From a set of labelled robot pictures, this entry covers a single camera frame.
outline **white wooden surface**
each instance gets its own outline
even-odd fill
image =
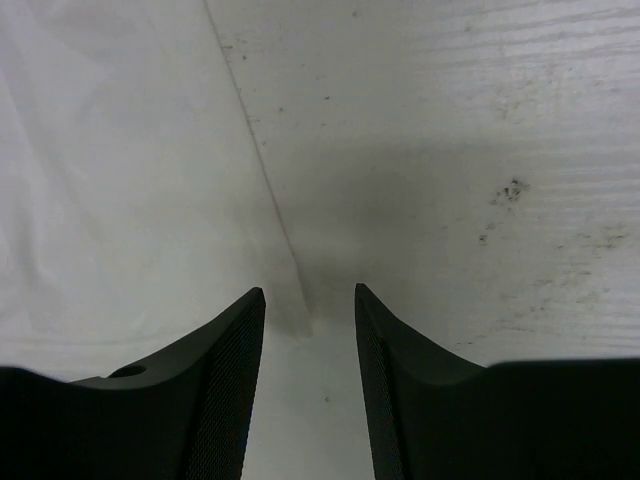
[[[208,3],[325,332],[307,375],[344,365],[334,377],[358,384],[356,281],[482,364],[637,354],[640,4]],[[371,478],[357,389],[318,416],[329,380],[296,372],[278,375],[318,437],[292,433],[297,451],[338,466],[274,478]],[[287,451],[261,418],[248,478]],[[354,446],[331,448],[345,429]]]

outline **black object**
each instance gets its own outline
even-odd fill
[[[109,378],[0,368],[0,478],[239,479],[264,313],[253,289]]]
[[[355,308],[376,480],[640,478],[640,361],[483,368]]]

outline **black plastic piece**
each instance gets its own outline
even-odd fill
[[[0,368],[0,478],[239,479],[264,313],[253,289],[109,378]]]
[[[376,480],[640,478],[639,360],[483,368],[355,308]]]

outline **white surface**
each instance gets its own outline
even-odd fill
[[[308,332],[202,2],[3,1],[0,68],[0,364],[109,373],[254,285]]]
[[[637,355],[637,2],[207,1],[327,328],[352,324],[365,281],[480,363]],[[514,177],[529,188],[497,199]],[[320,343],[316,368],[341,357],[334,378],[357,383],[354,342]],[[307,401],[318,418],[322,396]],[[331,408],[361,415],[355,398]],[[298,452],[345,441],[326,419],[311,428],[293,430]],[[352,462],[331,450],[322,469],[324,449],[298,477],[260,445],[272,478],[372,478],[357,442]],[[249,454],[247,478],[265,478]]]

